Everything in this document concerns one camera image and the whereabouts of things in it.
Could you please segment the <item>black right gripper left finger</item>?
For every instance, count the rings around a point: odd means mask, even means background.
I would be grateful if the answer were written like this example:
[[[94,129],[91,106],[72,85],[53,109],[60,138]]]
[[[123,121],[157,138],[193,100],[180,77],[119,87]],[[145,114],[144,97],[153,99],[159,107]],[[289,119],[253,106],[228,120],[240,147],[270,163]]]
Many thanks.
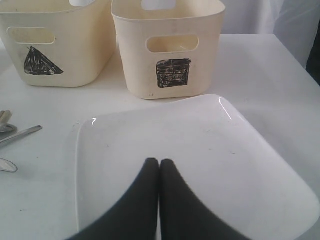
[[[71,240],[154,240],[157,234],[160,165],[145,160],[139,174],[116,204]]]

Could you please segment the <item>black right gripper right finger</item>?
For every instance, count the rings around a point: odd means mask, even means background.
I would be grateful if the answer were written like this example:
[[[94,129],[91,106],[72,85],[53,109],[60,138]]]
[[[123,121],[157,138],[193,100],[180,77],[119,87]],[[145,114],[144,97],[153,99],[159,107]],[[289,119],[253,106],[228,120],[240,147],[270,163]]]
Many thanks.
[[[170,159],[160,164],[159,213],[163,240],[248,239],[200,201]]]

